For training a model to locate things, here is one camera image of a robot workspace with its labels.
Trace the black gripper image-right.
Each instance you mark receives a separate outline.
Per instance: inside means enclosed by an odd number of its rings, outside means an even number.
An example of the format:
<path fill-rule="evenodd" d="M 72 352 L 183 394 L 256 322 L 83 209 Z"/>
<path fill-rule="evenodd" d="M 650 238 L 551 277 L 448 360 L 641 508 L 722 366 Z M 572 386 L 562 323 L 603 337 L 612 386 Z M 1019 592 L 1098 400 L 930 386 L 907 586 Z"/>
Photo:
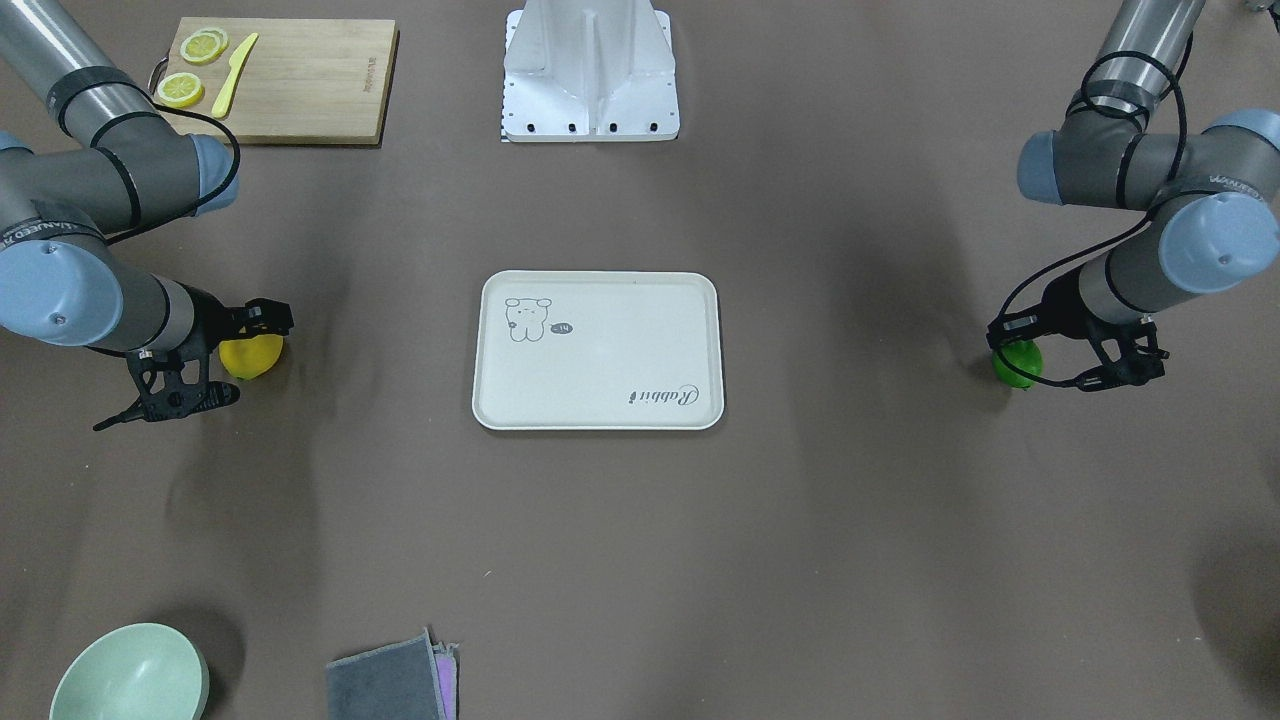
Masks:
<path fill-rule="evenodd" d="M 1085 341 L 1097 364 L 1066 380 L 1041 378 L 1042 386 L 1100 392 L 1144 386 L 1164 377 L 1170 352 L 1151 347 L 1147 315 L 1119 301 L 1107 281 L 1093 270 L 1071 270 L 1052 281 L 1042 295 L 1039 313 L 1002 313 L 988 325 L 986 340 L 998 350 L 1047 334 Z"/>

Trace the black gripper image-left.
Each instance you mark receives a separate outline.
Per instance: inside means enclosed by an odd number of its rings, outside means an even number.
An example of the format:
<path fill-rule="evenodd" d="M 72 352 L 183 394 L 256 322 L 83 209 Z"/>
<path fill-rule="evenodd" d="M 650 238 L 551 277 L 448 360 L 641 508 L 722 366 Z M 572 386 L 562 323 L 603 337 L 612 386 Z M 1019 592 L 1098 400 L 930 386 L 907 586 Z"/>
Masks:
<path fill-rule="evenodd" d="M 211 354 L 221 341 L 219 323 L 230 318 L 230 338 L 288 336 L 294 328 L 291 305 L 276 300 L 253 299 L 228 311 L 211 295 L 184 284 L 161 290 L 166 311 L 159 332 L 125 356 L 137 400 L 95 424 L 93 432 L 131 421 L 178 420 L 236 404 L 241 389 L 209 377 Z"/>

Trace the grey robot arm image-right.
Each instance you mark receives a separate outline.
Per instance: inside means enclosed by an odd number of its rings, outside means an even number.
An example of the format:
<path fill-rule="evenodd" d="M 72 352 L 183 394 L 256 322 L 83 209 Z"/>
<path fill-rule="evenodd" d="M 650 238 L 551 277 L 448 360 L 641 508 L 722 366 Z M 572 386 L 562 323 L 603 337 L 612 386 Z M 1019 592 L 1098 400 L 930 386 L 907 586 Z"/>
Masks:
<path fill-rule="evenodd" d="M 1087 342 L 1097 366 L 1062 386 L 1097 392 L 1165 373 L 1155 314 L 1234 288 L 1277 259 L 1279 119 L 1243 109 L 1188 129 L 1181 73 L 1201 1 L 1125 1 L 1061 127 L 1018 163 L 1038 202 L 1139 211 L 1129 231 L 1053 264 L 1038 304 L 987 329 L 997 377 L 1051 386 L 1037 340 Z"/>

